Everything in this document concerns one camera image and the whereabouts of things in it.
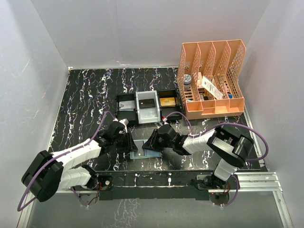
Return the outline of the dark grey credit card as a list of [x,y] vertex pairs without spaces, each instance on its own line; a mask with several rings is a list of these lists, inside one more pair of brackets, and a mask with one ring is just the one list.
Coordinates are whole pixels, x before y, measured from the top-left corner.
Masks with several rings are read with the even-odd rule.
[[134,159],[143,158],[145,156],[145,150],[142,148],[142,146],[144,145],[144,140],[135,140],[134,142],[138,148],[138,151],[133,152]]

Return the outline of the green card holder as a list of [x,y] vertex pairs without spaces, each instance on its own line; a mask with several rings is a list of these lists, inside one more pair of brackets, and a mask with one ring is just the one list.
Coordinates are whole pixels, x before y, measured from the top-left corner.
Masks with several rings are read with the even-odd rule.
[[130,159],[146,159],[146,158],[160,158],[161,152],[143,149],[142,146],[147,142],[147,140],[135,140],[134,143],[138,148],[136,152],[130,152]]

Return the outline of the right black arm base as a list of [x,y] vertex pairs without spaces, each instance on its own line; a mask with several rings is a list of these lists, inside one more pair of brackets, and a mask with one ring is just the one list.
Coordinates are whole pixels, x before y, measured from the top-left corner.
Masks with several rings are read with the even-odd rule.
[[214,174],[200,174],[191,180],[191,184],[199,190],[220,190],[222,192],[228,192],[229,190],[240,189],[237,175],[231,175],[228,180],[221,180]]

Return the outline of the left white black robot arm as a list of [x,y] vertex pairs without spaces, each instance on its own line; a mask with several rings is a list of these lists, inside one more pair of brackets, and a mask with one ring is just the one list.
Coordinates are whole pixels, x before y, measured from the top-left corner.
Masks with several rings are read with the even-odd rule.
[[107,129],[100,130],[93,139],[87,139],[72,148],[37,154],[21,178],[30,192],[40,202],[50,199],[58,190],[85,186],[92,190],[98,184],[97,174],[83,163],[104,154],[137,151],[128,120],[114,120]]

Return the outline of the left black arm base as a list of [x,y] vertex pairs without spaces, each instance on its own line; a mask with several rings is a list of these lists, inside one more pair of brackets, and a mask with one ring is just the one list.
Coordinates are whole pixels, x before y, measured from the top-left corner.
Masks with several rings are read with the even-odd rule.
[[111,190],[113,187],[113,177],[108,175],[96,175],[92,176],[87,184],[83,185],[82,188],[86,190]]

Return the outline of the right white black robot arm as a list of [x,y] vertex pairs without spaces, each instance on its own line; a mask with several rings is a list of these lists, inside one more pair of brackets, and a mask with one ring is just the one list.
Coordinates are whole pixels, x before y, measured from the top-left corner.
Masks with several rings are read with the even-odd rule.
[[169,124],[155,129],[142,146],[143,149],[157,152],[171,148],[181,156],[192,155],[210,148],[221,160],[213,174],[206,177],[202,184],[219,189],[225,187],[230,176],[245,165],[253,147],[254,141],[251,138],[242,134],[233,134],[224,125],[219,125],[207,133],[182,135]]

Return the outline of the black credit card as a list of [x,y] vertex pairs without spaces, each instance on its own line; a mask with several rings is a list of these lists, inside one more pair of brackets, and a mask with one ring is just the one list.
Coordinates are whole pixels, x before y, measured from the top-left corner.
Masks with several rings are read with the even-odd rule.
[[155,100],[153,98],[139,100],[140,109],[154,108],[154,107],[155,107]]

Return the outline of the gold credit card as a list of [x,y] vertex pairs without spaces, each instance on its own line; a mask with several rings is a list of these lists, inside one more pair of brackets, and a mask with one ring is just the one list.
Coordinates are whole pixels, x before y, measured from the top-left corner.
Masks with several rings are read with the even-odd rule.
[[173,107],[176,106],[176,99],[174,97],[162,97],[160,98],[161,107]]

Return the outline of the white middle tray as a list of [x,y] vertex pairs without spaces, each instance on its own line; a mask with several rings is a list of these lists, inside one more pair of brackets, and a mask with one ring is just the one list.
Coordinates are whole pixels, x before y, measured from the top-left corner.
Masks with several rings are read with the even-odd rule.
[[160,121],[160,104],[157,91],[136,92],[135,98],[139,124]]

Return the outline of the left black tray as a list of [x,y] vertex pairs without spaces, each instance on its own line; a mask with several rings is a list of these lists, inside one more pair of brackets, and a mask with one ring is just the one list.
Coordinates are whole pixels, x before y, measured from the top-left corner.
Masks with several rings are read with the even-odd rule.
[[116,116],[118,120],[127,119],[128,126],[138,124],[135,93],[116,96]]

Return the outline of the black tray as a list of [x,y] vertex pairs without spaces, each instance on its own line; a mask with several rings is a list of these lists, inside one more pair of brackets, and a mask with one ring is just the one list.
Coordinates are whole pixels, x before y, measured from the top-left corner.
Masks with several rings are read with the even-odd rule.
[[127,119],[128,126],[138,124],[135,93],[116,96],[116,116],[118,120]]
[[161,119],[166,117],[168,121],[175,121],[182,119],[183,112],[180,94],[176,89],[159,90],[158,99],[160,104]]

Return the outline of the right black tray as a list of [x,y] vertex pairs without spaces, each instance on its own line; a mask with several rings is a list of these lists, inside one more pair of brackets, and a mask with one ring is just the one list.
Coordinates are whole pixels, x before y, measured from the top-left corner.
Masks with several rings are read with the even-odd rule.
[[160,104],[161,119],[166,117],[168,121],[175,121],[182,119],[183,112],[180,94],[176,89],[159,90],[158,99]]

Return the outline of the small round jar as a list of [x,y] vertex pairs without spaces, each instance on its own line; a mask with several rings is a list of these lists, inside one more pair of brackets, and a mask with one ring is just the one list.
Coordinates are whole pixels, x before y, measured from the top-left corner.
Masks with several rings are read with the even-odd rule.
[[192,76],[189,74],[184,74],[183,87],[184,89],[190,89],[192,83]]

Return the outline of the white paper packet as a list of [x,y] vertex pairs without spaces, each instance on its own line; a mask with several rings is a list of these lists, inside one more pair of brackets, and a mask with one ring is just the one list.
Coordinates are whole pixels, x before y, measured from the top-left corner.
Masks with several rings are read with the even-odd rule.
[[202,85],[203,88],[205,88],[217,100],[223,99],[223,94],[205,76],[202,77],[201,85]]

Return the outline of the orange file organizer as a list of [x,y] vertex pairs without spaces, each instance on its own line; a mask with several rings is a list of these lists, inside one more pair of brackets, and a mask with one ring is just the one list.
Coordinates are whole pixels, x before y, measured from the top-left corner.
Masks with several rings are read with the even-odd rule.
[[[246,54],[242,40],[183,43],[177,74],[185,115],[190,120],[240,116],[245,99],[238,79]],[[184,89],[184,74],[192,76],[190,89]],[[205,76],[223,94],[217,100],[202,87]]]

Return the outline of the aluminium frame rail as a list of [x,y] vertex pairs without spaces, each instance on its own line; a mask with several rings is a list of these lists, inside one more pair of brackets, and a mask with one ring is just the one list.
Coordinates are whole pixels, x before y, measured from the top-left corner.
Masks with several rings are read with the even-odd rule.
[[231,189],[191,183],[201,172],[111,173],[101,194],[59,191],[21,213],[20,228],[291,228],[275,172],[237,172]]

